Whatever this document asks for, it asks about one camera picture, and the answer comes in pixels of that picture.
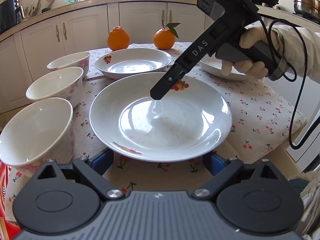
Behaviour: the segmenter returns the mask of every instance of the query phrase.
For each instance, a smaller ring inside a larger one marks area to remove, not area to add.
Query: white glove
[[[271,32],[271,40],[276,50],[278,51],[278,34],[273,30]],[[267,37],[262,26],[251,28],[247,32],[242,34],[239,41],[239,46],[243,49],[249,49],[257,41],[263,41],[264,43],[268,44]],[[264,78],[268,74],[268,69],[265,68],[265,65],[262,61],[252,63],[250,60],[242,60],[239,62],[222,60],[222,74],[224,76],[228,76],[231,73],[232,66],[234,66],[237,71],[257,79]]]

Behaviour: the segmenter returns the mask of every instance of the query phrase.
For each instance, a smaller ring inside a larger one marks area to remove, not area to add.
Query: sleeve
[[[297,27],[308,53],[307,76],[320,84],[320,33],[315,33],[307,28]],[[272,30],[277,32],[280,44],[279,52],[295,68],[297,75],[304,74],[304,49],[298,34],[287,25],[274,25]]]

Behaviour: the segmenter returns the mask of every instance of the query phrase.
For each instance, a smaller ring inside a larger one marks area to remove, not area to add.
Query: tablecloth
[[[176,42],[167,52],[174,61],[190,44]],[[129,47],[155,48],[153,44],[132,44]],[[95,60],[110,51],[108,48],[90,51],[90,68],[83,82],[83,99],[74,109],[74,158],[84,155],[92,157],[105,148],[92,132],[89,109],[97,94],[113,82],[94,67]],[[216,148],[222,157],[237,156],[245,163],[253,163],[287,139],[293,106],[262,81],[254,78],[229,81],[212,76],[199,66],[194,67],[188,76],[214,87],[230,106],[233,118],[231,131]],[[292,131],[295,132],[306,121],[306,117],[298,112]],[[192,191],[212,178],[201,157],[177,163],[148,163],[118,153],[115,153],[113,165],[103,176],[125,193],[133,189]],[[26,176],[12,168],[5,196],[6,218],[9,221],[15,221],[12,203],[27,181]]]

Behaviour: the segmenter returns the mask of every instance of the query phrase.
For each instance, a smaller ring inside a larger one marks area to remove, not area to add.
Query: stainless steel pot
[[[307,13],[320,19],[320,0],[293,0],[293,6],[298,14]]]

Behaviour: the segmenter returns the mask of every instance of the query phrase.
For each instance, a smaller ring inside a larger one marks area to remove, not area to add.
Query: deep plate
[[[91,127],[105,145],[130,158],[178,162],[201,156],[227,137],[231,112],[211,86],[188,76],[161,100],[150,89],[164,73],[116,81],[94,99]]]
[[[208,73],[224,78],[227,80],[246,80],[249,78],[249,76],[237,71],[234,67],[232,67],[232,71],[228,76],[224,76],[221,73],[221,66],[222,62],[220,59],[216,59],[215,54],[212,55],[212,57],[209,57],[208,55],[205,55],[200,61],[199,65],[204,71],[207,71]]]
[[[94,65],[105,76],[118,80],[138,73],[161,72],[171,60],[170,54],[158,49],[131,48],[107,53]]]

